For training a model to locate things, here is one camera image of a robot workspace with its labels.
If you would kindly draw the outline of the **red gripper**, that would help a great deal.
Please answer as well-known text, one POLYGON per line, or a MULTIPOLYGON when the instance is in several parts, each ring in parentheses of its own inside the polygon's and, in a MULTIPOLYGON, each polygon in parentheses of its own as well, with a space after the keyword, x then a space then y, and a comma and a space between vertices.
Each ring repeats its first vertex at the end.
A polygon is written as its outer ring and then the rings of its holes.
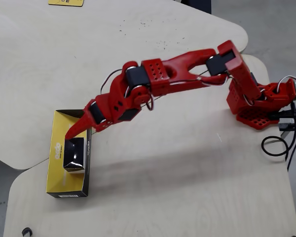
POLYGON ((99 133, 113 124, 120 123, 121 117, 121 92, 110 91, 91 99, 83 110, 67 110, 66 115, 72 116, 76 121, 65 135, 70 140, 85 130, 99 133))

